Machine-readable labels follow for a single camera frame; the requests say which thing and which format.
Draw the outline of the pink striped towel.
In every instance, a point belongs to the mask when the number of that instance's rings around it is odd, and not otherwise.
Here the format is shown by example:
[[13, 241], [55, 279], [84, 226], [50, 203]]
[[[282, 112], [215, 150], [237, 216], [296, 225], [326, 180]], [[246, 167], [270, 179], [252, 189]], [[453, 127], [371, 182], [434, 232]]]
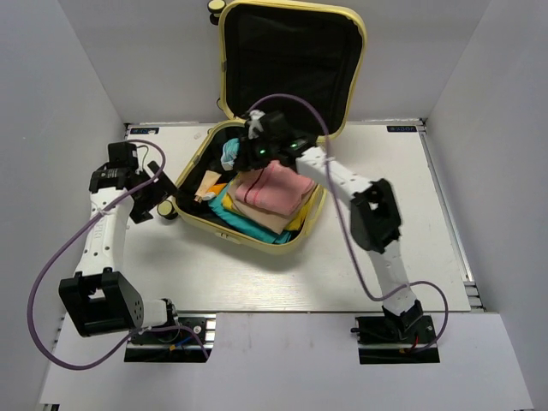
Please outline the pink striped towel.
[[235, 198], [256, 208], [289, 216], [314, 188], [312, 179], [301, 176], [277, 160], [261, 170], [242, 172]]

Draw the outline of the teal cat-ear headphones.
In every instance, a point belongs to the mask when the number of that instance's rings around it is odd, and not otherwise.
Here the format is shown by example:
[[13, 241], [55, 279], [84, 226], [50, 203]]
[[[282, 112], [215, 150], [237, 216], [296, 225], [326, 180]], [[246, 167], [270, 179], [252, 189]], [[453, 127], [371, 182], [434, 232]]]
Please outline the teal cat-ear headphones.
[[220, 164], [224, 171], [241, 170], [240, 145], [238, 138], [230, 139], [223, 144]]

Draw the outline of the orange sunscreen tube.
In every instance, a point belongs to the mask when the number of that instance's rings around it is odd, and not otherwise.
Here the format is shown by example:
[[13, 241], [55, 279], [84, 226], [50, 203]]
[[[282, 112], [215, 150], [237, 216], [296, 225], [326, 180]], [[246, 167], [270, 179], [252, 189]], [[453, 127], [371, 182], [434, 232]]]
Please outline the orange sunscreen tube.
[[226, 183], [219, 183], [211, 186], [205, 195], [202, 197], [203, 201], [210, 201], [215, 199], [226, 187]]

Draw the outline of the teal cloth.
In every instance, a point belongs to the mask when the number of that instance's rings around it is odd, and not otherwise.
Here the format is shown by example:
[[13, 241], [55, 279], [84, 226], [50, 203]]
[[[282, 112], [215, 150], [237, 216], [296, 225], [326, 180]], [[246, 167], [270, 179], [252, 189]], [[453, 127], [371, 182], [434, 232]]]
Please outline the teal cloth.
[[211, 211], [219, 217], [224, 223], [228, 224], [231, 229], [240, 232], [243, 235], [252, 237], [255, 240], [262, 241], [268, 244], [281, 245], [293, 240], [299, 230], [283, 230], [281, 234], [276, 234], [270, 229], [261, 226], [258, 223], [250, 220], [247, 217], [235, 214], [232, 211], [226, 210], [222, 206], [223, 196], [227, 193], [227, 188], [224, 188], [221, 193], [213, 200], [208, 202]]

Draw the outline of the yellow suitcase with black lining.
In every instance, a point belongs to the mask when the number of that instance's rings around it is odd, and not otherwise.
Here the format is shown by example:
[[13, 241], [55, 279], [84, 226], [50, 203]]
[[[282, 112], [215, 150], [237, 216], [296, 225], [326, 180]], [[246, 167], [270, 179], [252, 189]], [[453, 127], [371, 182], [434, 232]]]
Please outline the yellow suitcase with black lining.
[[208, 131], [176, 181], [175, 210], [187, 223], [242, 247], [283, 255], [315, 226], [326, 190], [315, 188], [297, 236], [275, 245], [235, 231], [194, 193], [208, 170], [219, 172], [223, 143], [244, 130], [252, 104], [279, 110], [298, 132], [334, 140], [347, 123], [354, 86], [366, 52], [366, 26], [352, 9], [292, 1], [234, 1], [219, 17], [222, 92], [227, 116]]

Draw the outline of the yellow cloth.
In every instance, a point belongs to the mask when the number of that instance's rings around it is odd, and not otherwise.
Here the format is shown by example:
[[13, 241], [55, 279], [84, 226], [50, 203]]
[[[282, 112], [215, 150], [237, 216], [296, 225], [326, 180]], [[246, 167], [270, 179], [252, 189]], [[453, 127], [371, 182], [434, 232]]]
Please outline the yellow cloth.
[[297, 208], [294, 211], [298, 211], [299, 215], [297, 216], [298, 219], [295, 220], [291, 225], [287, 226], [287, 230], [299, 230], [302, 226], [302, 224], [305, 221], [305, 218], [311, 208], [311, 204], [309, 203], [309, 199], [312, 196], [312, 193], [314, 191], [315, 187], [312, 187], [301, 199], [301, 203], [297, 206]]

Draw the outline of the beige cosmetic tube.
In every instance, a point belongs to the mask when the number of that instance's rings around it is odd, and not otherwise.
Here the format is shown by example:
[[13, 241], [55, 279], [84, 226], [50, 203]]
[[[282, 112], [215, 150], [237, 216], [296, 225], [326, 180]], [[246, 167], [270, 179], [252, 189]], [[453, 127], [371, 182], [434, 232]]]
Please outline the beige cosmetic tube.
[[210, 193], [211, 188], [217, 183], [220, 177], [221, 175], [216, 171], [208, 170], [204, 174], [201, 183], [194, 194], [194, 201], [201, 203], [206, 195]]

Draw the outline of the beige cloth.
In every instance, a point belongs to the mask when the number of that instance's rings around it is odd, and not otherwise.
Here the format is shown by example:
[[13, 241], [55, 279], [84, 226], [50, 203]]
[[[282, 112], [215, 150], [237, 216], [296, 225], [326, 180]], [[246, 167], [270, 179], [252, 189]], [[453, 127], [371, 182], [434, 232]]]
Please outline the beige cloth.
[[276, 234], [281, 234], [285, 229], [287, 229], [288, 225], [291, 225], [298, 219], [298, 211], [294, 211], [289, 216], [283, 216], [240, 202], [235, 197], [235, 192], [239, 184], [240, 182], [236, 180], [228, 185], [226, 200], [222, 200], [222, 204], [227, 210], [243, 217], [247, 217], [252, 222], [257, 223]]

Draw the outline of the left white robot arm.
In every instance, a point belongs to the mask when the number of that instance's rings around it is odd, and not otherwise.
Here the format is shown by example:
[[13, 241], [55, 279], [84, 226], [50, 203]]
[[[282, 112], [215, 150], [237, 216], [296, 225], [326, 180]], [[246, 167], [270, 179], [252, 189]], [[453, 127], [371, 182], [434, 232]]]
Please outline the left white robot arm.
[[91, 227], [74, 275], [59, 284], [63, 305], [83, 337], [152, 329], [170, 342], [181, 331], [170, 300], [144, 300], [123, 274], [128, 225], [151, 220], [152, 209], [176, 193], [158, 163], [140, 164], [140, 143], [109, 144], [106, 164], [92, 173]]

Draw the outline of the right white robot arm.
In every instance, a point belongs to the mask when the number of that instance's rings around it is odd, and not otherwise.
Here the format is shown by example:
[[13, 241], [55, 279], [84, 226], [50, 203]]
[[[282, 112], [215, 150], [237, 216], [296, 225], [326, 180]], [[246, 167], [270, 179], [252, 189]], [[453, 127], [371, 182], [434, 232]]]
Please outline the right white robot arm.
[[423, 309], [402, 262], [402, 219], [390, 183], [355, 174], [331, 156], [328, 142], [319, 144], [316, 136], [298, 132], [280, 111], [251, 110], [243, 119], [247, 134], [240, 139], [235, 170], [259, 170], [277, 160], [327, 188], [336, 206], [346, 206], [350, 226], [343, 229], [343, 237], [367, 252], [382, 292], [377, 301], [387, 332], [399, 342], [407, 341], [418, 330]]

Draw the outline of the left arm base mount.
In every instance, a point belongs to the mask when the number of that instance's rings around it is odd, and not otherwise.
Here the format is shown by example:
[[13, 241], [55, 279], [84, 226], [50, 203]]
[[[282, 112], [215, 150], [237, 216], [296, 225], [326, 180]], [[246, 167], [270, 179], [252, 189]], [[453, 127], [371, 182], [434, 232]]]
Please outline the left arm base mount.
[[179, 313], [178, 330], [144, 332], [126, 345], [126, 363], [206, 363], [216, 331], [215, 314]]

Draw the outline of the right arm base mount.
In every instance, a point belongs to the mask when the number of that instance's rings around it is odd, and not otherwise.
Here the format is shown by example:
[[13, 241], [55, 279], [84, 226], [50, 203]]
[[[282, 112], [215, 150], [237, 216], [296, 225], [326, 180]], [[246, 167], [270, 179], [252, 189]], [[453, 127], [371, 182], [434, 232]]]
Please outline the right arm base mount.
[[356, 336], [361, 365], [419, 365], [440, 362], [431, 316], [424, 316], [404, 337], [385, 317], [356, 317], [350, 332]]

